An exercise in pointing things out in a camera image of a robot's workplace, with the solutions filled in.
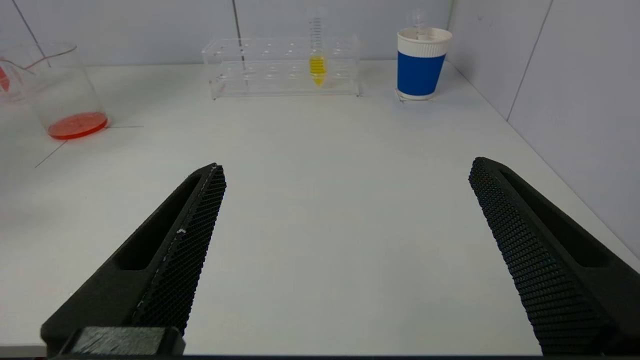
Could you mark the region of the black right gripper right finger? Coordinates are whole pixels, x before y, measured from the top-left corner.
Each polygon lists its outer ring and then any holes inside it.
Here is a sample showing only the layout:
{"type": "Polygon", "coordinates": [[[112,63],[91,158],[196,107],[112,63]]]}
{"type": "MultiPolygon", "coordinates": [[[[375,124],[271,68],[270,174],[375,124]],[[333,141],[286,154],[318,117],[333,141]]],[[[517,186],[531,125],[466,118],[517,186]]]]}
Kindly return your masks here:
{"type": "Polygon", "coordinates": [[[504,164],[468,180],[542,354],[638,356],[639,273],[504,164]]]}

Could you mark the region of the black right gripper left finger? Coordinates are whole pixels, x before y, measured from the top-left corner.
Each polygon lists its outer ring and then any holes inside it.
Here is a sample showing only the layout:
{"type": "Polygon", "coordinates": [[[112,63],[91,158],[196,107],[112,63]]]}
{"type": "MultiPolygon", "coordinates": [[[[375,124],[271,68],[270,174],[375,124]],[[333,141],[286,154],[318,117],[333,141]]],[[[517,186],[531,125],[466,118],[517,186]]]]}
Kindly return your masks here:
{"type": "Polygon", "coordinates": [[[226,187],[215,162],[187,176],[41,326],[46,355],[86,327],[185,333],[226,187]]]}

